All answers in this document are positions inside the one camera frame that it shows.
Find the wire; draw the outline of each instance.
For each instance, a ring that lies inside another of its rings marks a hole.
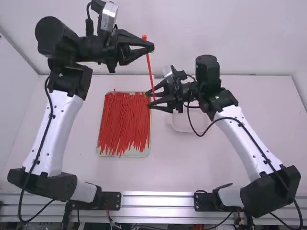
[[[91,15],[90,15],[90,6],[91,6],[92,2],[89,2],[86,6],[86,14],[87,14],[87,18],[91,20]]]
[[[152,227],[152,226],[148,226],[148,225],[136,225],[136,227],[146,228],[146,229],[154,229],[154,230],[166,230],[166,229],[163,229],[163,228],[157,228],[157,227]]]
[[[295,205],[295,207],[296,207],[296,209],[297,209],[298,216],[299,216],[299,226],[298,226],[297,229],[292,228],[292,227],[290,227],[289,225],[287,225],[285,222],[283,222],[283,221],[282,221],[278,216],[276,216],[274,213],[271,213],[271,212],[270,212],[270,214],[271,214],[273,217],[275,217],[279,222],[281,222],[283,225],[285,225],[288,229],[291,229],[291,230],[300,230],[300,229],[302,229],[302,227],[303,227],[303,216],[302,216],[302,212],[301,212],[301,209],[299,208],[299,206],[298,206],[296,200],[294,200],[293,203],[294,203],[294,205]]]
[[[80,225],[80,216],[79,216],[79,210],[77,209],[77,217],[78,217],[78,224]]]
[[[193,77],[192,75],[187,74],[187,76],[188,76],[189,78],[192,78],[194,81],[196,81],[195,77]]]
[[[133,225],[132,227],[130,227],[130,230],[134,229],[138,224],[136,223],[135,225]]]
[[[54,199],[50,200],[41,210],[39,210],[33,217],[31,217],[30,219],[28,220],[24,220],[22,218],[22,215],[21,215],[21,207],[22,207],[22,203],[23,203],[23,197],[24,197],[24,192],[25,192],[25,188],[28,184],[28,181],[30,179],[30,176],[31,176],[31,173],[33,172],[33,169],[35,168],[36,164],[38,163],[38,158],[40,156],[40,152],[43,148],[43,145],[44,145],[44,142],[45,142],[45,139],[46,139],[46,135],[47,135],[47,132],[49,130],[49,127],[50,127],[50,123],[52,121],[52,119],[55,117],[54,114],[53,114],[53,104],[52,104],[52,101],[51,101],[51,98],[50,98],[50,95],[48,93],[48,89],[47,89],[47,84],[48,84],[48,81],[49,81],[49,77],[47,77],[46,81],[45,81],[45,85],[44,85],[44,88],[45,88],[45,93],[47,95],[47,98],[48,98],[48,101],[49,101],[49,105],[50,105],[50,114],[49,114],[49,119],[48,119],[48,123],[47,123],[47,126],[46,126],[46,129],[44,131],[44,134],[43,134],[43,137],[42,137],[42,140],[40,142],[40,145],[39,145],[39,148],[38,148],[38,151],[37,151],[37,154],[36,154],[36,157],[33,161],[33,164],[29,170],[29,173],[24,181],[24,185],[21,189],[21,193],[20,193],[20,196],[19,196],[19,203],[18,203],[18,219],[20,220],[21,223],[23,224],[27,224],[29,223],[30,221],[32,221],[34,218],[36,218],[42,211],[45,210],[45,208],[47,208],[53,201],[55,201]]]
[[[189,108],[190,108],[190,109],[199,109],[200,107],[199,107],[199,106],[189,106]]]
[[[257,147],[257,149],[259,150],[259,152],[261,153],[262,157],[266,160],[266,162],[268,163],[268,165],[270,166],[270,168],[273,170],[274,174],[276,175],[277,179],[279,180],[279,182],[283,185],[284,189],[285,190],[289,190],[287,185],[285,184],[285,182],[283,181],[283,179],[280,177],[280,175],[278,174],[278,172],[276,171],[276,169],[273,167],[270,159],[265,155],[265,153],[263,152],[263,150],[260,148],[259,144],[255,141],[255,139],[253,138],[253,136],[250,134],[250,132],[247,130],[247,128],[244,126],[244,124],[242,122],[240,122],[238,119],[234,118],[234,117],[221,117],[221,118],[218,118],[216,120],[214,120],[213,122],[211,122],[211,124],[205,129],[205,131],[202,133],[202,134],[198,134],[193,125],[192,125],[192,122],[191,122],[191,118],[190,118],[190,115],[189,115],[189,102],[188,102],[188,107],[187,107],[187,113],[188,113],[188,119],[189,119],[189,123],[191,125],[191,128],[193,130],[193,132],[198,136],[198,137],[203,137],[207,131],[213,126],[213,124],[215,124],[216,122],[218,121],[221,121],[221,120],[225,120],[225,119],[229,119],[229,120],[234,120],[238,123],[238,126],[240,126],[241,128],[244,129],[244,131],[247,133],[247,135],[249,136],[249,138],[251,139],[251,141],[254,143],[254,145]],[[297,209],[297,212],[298,212],[298,216],[299,216],[299,221],[300,221],[300,225],[297,229],[294,229],[290,226],[288,226],[285,222],[283,222],[279,217],[277,217],[275,214],[273,213],[270,213],[273,217],[275,217],[278,221],[280,221],[282,224],[284,224],[287,228],[291,229],[291,230],[301,230],[302,227],[303,227],[303,216],[302,216],[302,213],[301,213],[301,210],[296,202],[296,200],[294,199],[293,200],[294,202],[294,205]]]
[[[215,228],[219,227],[219,226],[220,226],[221,224],[223,224],[226,220],[228,220],[228,218],[231,216],[231,214],[233,214],[233,212],[230,212],[230,213],[228,214],[228,216],[227,216],[224,220],[222,220],[220,223],[218,223],[217,225],[214,225],[213,227],[208,228],[208,229],[205,229],[205,230],[211,230],[211,229],[215,229]]]

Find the white table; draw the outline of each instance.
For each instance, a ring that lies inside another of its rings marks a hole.
[[[221,79],[222,85],[239,100],[246,119],[267,147],[281,159],[285,166],[294,164],[301,172],[302,179],[298,192],[302,195],[299,203],[304,205],[304,194],[307,194],[307,181],[305,180],[307,176],[305,167],[307,114],[291,77],[221,76]],[[6,183],[6,175],[10,168],[18,168],[22,165],[35,139],[46,106],[43,82],[44,79],[40,79],[34,91],[2,172],[0,184],[2,191],[17,191],[14,186]],[[223,214],[212,213],[211,216],[207,216],[208,213],[198,213],[195,217],[196,214],[190,206],[192,200],[190,195],[197,189],[210,191],[229,182],[238,186],[248,184],[244,166],[226,136],[215,126],[203,138],[194,134],[178,133],[166,123],[166,113],[153,111],[151,151],[148,157],[120,159],[99,157],[96,154],[96,144],[104,95],[113,88],[116,88],[117,91],[146,91],[150,85],[148,76],[93,76],[86,102],[75,119],[67,143],[63,171],[76,174],[81,180],[98,184],[103,190],[122,191],[137,197],[136,191],[162,192],[160,194],[163,194],[164,197],[172,197],[171,194],[174,194],[178,201],[184,198],[188,200],[185,205],[181,206],[184,209],[178,209],[178,202],[174,201],[174,206],[171,206],[172,211],[164,213],[164,217],[158,220],[157,217],[162,215],[161,212],[144,212],[143,209],[143,211],[135,212],[122,211],[124,213],[119,214],[122,221],[133,222],[133,219],[137,222],[159,222],[163,219],[161,222],[176,222],[177,220],[177,222],[182,222],[179,219],[184,219],[184,222],[190,223],[219,222]],[[159,193],[151,193],[149,197],[155,197],[155,194]],[[135,206],[138,209],[140,205],[144,206],[143,208],[151,207],[146,197],[144,202],[135,205],[137,203],[135,201],[134,204],[128,205],[129,208]],[[15,210],[16,207],[12,203],[12,208],[5,214],[13,215]],[[307,218],[307,212],[302,211],[303,216]],[[50,207],[49,211],[45,212],[47,216],[61,215],[60,208],[52,211]],[[90,216],[93,217],[94,212],[84,213],[84,216],[88,218],[87,221],[93,220]],[[294,209],[278,212],[281,212],[279,214],[283,218],[294,218],[292,219],[293,224],[297,223],[295,218],[298,216]],[[266,220],[267,224],[277,223],[269,217],[266,218],[263,220]]]

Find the black mounting bracket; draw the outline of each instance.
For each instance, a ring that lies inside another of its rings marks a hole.
[[[73,210],[105,210],[106,205],[111,211],[119,211],[121,205],[121,193],[102,192],[97,187],[97,193],[92,203],[70,200],[65,205],[64,215],[61,224],[61,230],[68,229],[69,218]]]
[[[197,212],[236,212],[243,211],[240,207],[224,206],[216,193],[195,193],[194,209]]]
[[[69,201],[72,203],[72,209],[74,210],[105,210],[106,205],[110,211],[119,211],[121,204],[121,193],[120,192],[101,192],[100,202],[85,203],[80,201]]]

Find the red straw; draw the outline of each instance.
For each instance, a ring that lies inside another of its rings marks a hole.
[[[142,39],[144,41],[147,40],[147,36],[143,35]],[[149,71],[149,77],[150,77],[150,84],[152,85],[152,91],[153,91],[153,100],[155,101],[155,95],[154,95],[154,81],[153,81],[153,73],[152,73],[152,68],[150,66],[150,60],[149,60],[149,54],[146,54],[146,59],[147,59],[147,65],[148,65],[148,71]]]
[[[144,93],[111,92],[105,95],[97,146],[100,155],[122,156],[131,147],[144,152],[149,147],[150,98]]]

